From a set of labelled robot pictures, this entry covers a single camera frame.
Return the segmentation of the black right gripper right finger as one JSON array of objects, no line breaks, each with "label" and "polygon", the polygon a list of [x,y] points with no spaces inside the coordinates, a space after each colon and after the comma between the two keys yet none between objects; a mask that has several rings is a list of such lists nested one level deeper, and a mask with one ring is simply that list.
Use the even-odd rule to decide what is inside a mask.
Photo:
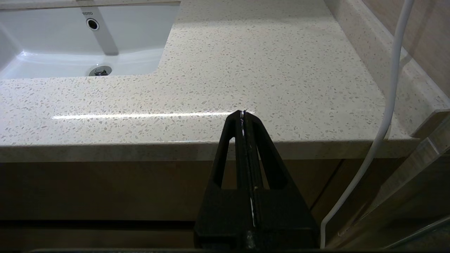
[{"label": "black right gripper right finger", "polygon": [[317,249],[318,227],[261,120],[244,113],[256,246]]}]

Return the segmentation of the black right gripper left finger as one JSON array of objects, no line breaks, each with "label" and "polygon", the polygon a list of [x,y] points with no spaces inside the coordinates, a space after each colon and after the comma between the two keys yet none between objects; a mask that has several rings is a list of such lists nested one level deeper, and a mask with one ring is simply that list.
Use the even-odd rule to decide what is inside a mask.
[{"label": "black right gripper left finger", "polygon": [[[244,112],[230,114],[221,133],[212,171],[201,208],[194,225],[194,243],[203,249],[246,247],[246,232],[253,227],[251,182],[246,140],[243,133]],[[229,143],[235,138],[236,189],[223,189]]]}]

